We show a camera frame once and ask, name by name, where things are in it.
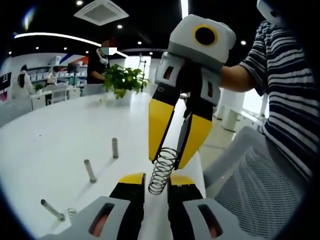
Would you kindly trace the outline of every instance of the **white robot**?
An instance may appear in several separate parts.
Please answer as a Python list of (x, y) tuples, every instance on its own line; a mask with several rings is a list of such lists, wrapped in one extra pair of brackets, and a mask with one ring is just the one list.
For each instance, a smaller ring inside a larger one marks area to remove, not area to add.
[(170, 126), (180, 93), (190, 93), (177, 146), (175, 169), (182, 169), (206, 139), (220, 98), (220, 75), (235, 33), (224, 23), (186, 16), (170, 36), (156, 69), (157, 90), (149, 104), (149, 159), (154, 162)]

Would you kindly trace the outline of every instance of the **coiled spring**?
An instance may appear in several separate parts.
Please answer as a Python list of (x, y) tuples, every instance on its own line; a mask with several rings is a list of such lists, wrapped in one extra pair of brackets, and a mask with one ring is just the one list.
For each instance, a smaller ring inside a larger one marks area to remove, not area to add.
[(154, 163), (154, 169), (148, 190), (153, 195), (159, 195), (167, 185), (171, 172), (174, 169), (178, 153), (175, 149), (163, 147)]
[(74, 208), (68, 208), (67, 212), (70, 219), (70, 223), (72, 224), (72, 221), (74, 220), (74, 216), (77, 214), (77, 210), (75, 210)]

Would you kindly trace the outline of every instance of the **led light strip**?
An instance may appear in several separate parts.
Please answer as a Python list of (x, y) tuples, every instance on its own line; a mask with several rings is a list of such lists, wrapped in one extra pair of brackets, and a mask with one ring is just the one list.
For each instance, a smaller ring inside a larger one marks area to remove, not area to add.
[[(80, 38), (80, 37), (76, 37), (76, 36), (69, 36), (69, 35), (64, 35), (64, 34), (59, 34), (59, 33), (50, 33), (50, 32), (29, 32), (29, 33), (22, 33), (22, 34), (18, 34), (16, 36), (14, 36), (15, 39), (18, 39), (18, 38), (23, 38), (23, 37), (29, 37), (29, 36), (52, 36), (52, 37), (60, 37), (60, 38), (66, 38), (66, 39), (73, 39), (73, 40), (76, 40), (76, 41), (81, 41), (81, 42), (84, 42), (84, 43), (87, 43), (87, 44), (92, 44), (92, 45), (95, 45), (97, 47), (101, 47), (101, 44), (99, 43), (96, 43), (94, 41), (89, 41), (89, 40), (86, 40), (86, 39), (83, 39), (83, 38)], [(119, 52), (119, 51), (116, 51), (115, 52), (116, 54), (119, 54), (120, 56), (122, 57), (125, 57), (125, 58), (128, 58), (129, 56), (122, 53), (122, 52)]]
[(184, 18), (189, 15), (189, 2), (188, 0), (180, 0), (181, 4), (181, 17)]

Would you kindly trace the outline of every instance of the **person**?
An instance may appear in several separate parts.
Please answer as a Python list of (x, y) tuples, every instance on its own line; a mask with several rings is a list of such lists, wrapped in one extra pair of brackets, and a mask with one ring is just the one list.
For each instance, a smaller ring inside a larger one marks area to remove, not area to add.
[(57, 85), (57, 73), (54, 67), (50, 68), (48, 79), (46, 81), (47, 86), (56, 86)]
[(271, 15), (258, 27), (247, 57), (239, 65), (222, 68), (220, 86), (235, 92), (255, 88), (260, 96), (267, 93), (269, 118), (263, 134), (288, 159), (312, 169), (319, 160), (316, 81), (296, 39), (276, 12)]
[(34, 94), (35, 90), (31, 83), (30, 75), (27, 74), (27, 65), (23, 65), (17, 81), (13, 83), (12, 98), (23, 98), (27, 95)]
[(106, 69), (110, 68), (108, 57), (102, 51), (102, 48), (96, 49), (89, 55), (87, 68), (87, 84), (103, 84), (105, 77), (102, 75)]

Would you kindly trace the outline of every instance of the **camera lens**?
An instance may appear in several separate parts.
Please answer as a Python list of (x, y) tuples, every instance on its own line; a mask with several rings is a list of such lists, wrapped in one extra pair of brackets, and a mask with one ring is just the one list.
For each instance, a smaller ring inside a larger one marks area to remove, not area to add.
[(200, 27), (198, 30), (195, 31), (195, 39), (200, 44), (208, 46), (215, 42), (216, 35), (211, 29), (207, 27)]

